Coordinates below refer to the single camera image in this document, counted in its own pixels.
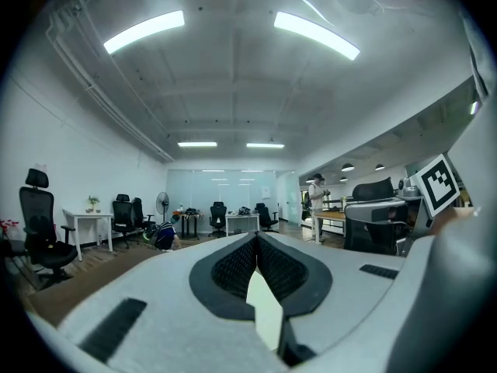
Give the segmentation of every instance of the ceiling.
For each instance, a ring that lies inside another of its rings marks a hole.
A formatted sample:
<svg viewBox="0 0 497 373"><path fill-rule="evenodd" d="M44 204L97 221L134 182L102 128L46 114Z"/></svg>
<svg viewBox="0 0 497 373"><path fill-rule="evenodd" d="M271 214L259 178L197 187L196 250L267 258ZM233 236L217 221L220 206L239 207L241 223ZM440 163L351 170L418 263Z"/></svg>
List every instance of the ceiling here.
<svg viewBox="0 0 497 373"><path fill-rule="evenodd" d="M328 185L335 185L343 176L354 180L374 173L377 164L390 169L446 152L473 119L471 104L476 99L474 79L470 78L419 114L315 172L321 173ZM355 169L342 172L346 163ZM300 177L300 185L307 179Z"/></svg>
<svg viewBox="0 0 497 373"><path fill-rule="evenodd" d="M328 22L302 0L54 0L50 8L71 61L162 156L295 157L317 117L339 123L347 100L355 102L347 114L371 114L461 33L450 0L310 1ZM103 48L123 30L179 9L185 26L112 55ZM275 28L279 11L336 32L359 56L350 61ZM188 140L219 146L177 146ZM286 148L245 147L270 140Z"/></svg>

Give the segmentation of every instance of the man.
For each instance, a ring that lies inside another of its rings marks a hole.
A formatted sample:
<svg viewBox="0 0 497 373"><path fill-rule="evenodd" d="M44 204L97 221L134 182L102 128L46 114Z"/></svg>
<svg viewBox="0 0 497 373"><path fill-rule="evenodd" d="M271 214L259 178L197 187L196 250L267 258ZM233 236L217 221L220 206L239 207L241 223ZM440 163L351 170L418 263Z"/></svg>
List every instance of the man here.
<svg viewBox="0 0 497 373"><path fill-rule="evenodd" d="M171 246L173 242L178 249L181 249L181 242L173 227L173 224L179 221L179 217L178 214L174 214L171 217L171 221L164 222L160 225L152 225L144 232L144 238L148 241L156 235L154 246L162 251L172 251Z"/></svg>
<svg viewBox="0 0 497 373"><path fill-rule="evenodd" d="M323 190L321 188L321 183L323 183L325 179L319 173L314 174L314 181L309 186L309 199L311 199L311 211L312 211L312 235L316 235L315 228L315 212L321 212L323 209L323 197L325 195L329 195L328 190ZM321 218L318 219L318 230L319 236L323 235L323 220Z"/></svg>

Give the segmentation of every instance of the desk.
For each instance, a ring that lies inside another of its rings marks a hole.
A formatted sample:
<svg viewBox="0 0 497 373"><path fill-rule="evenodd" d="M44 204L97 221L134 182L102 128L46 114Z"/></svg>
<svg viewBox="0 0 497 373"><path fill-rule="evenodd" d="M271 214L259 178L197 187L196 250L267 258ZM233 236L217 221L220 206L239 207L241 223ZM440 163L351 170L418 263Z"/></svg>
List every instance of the desk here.
<svg viewBox="0 0 497 373"><path fill-rule="evenodd" d="M181 239L189 239L189 220L192 217L195 220L193 238L196 238L197 240L199 239L198 235L196 234L196 220L202 217L201 214L181 214ZM186 236L187 236L186 238L185 238L185 221L186 221Z"/></svg>
<svg viewBox="0 0 497 373"><path fill-rule="evenodd" d="M73 237L76 245L76 249L78 250L78 260L83 261L83 257L81 255L81 247L79 246L79 230L78 230L78 221L79 220L98 220L100 218L106 218L108 222L108 236L109 236L109 251L112 252L112 223L110 219L114 216L110 213L73 213L69 210L62 209L66 217L73 217L75 220L75 231L73 232ZM97 229L97 225L95 223L95 237L96 244L100 246L99 232Z"/></svg>
<svg viewBox="0 0 497 373"><path fill-rule="evenodd" d="M226 214L226 236L230 235L230 227L229 227L229 222L230 220L235 220L235 219L240 219L240 218L256 218L257 219L257 231L260 231L259 227L259 215L258 214L249 214L249 215L238 215L238 214Z"/></svg>
<svg viewBox="0 0 497 373"><path fill-rule="evenodd" d="M318 219L343 222L343 237L345 238L345 213L339 211L316 211L314 214L314 228L316 232L316 243L319 244Z"/></svg>

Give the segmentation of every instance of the standing fan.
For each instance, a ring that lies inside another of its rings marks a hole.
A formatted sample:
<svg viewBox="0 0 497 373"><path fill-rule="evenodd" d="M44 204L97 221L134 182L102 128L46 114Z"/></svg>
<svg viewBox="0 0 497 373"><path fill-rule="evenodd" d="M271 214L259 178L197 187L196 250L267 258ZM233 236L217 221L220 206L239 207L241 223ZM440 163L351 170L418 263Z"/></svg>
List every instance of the standing fan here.
<svg viewBox="0 0 497 373"><path fill-rule="evenodd" d="M165 212L169 208L169 196L166 192L161 192L157 196L157 200L155 201L155 206L159 214L162 214L162 222L165 222Z"/></svg>

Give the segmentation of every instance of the office chair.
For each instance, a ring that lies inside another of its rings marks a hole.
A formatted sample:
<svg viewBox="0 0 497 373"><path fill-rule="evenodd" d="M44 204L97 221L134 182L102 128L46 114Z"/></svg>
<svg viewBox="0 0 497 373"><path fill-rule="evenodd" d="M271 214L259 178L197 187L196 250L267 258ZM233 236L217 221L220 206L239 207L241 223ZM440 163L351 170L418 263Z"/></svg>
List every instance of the office chair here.
<svg viewBox="0 0 497 373"><path fill-rule="evenodd" d="M155 221L150 221L151 217L154 217L153 214L147 214L148 220L144 221L143 209L141 206L141 199L139 197L135 197L133 199L133 213L134 213L134 226L136 228L147 229L149 225L154 225Z"/></svg>
<svg viewBox="0 0 497 373"><path fill-rule="evenodd" d="M225 231L221 231L221 228L226 226L226 207L223 202L214 202L210 208L210 226L216 228L217 231L211 232L209 237L217 235L220 236L227 235Z"/></svg>
<svg viewBox="0 0 497 373"><path fill-rule="evenodd" d="M114 210L112 229L115 232L122 233L123 236L126 236L136 229L131 221L131 209L133 206L130 203L129 196L122 193L117 195L116 200L112 202L112 208ZM130 245L126 239L124 239L124 243L126 243L126 248L129 249Z"/></svg>
<svg viewBox="0 0 497 373"><path fill-rule="evenodd" d="M38 263L53 271L52 274L38 274L40 278L47 279L41 287L45 289L71 277L62 267L68 265L78 255L76 248L69 244L69 232L75 229L62 225L65 230L65 243L57 241L54 228L54 195L38 189L48 188L47 174L30 169L26 184L32 187L23 186L19 190L26 224L24 228L26 250L32 263Z"/></svg>
<svg viewBox="0 0 497 373"><path fill-rule="evenodd" d="M269 210L264 203L257 203L255 205L255 211L259 213L259 224L263 228L266 228L266 232L277 232L274 229L271 229L272 225L279 222L279 220L276 219L276 212L273 212L274 219L272 220L269 216Z"/></svg>
<svg viewBox="0 0 497 373"><path fill-rule="evenodd" d="M350 218L352 209L361 204L371 204L378 201L385 202L393 200L394 187L391 185L391 177L376 183L365 183L357 185L352 192L356 204L346 206L346 239L344 249L363 253L376 253L394 255L396 240L405 236L407 222L407 207L402 202L395 209L394 218L389 218L391 209L378 210L378 214L384 217L374 218L377 223Z"/></svg>

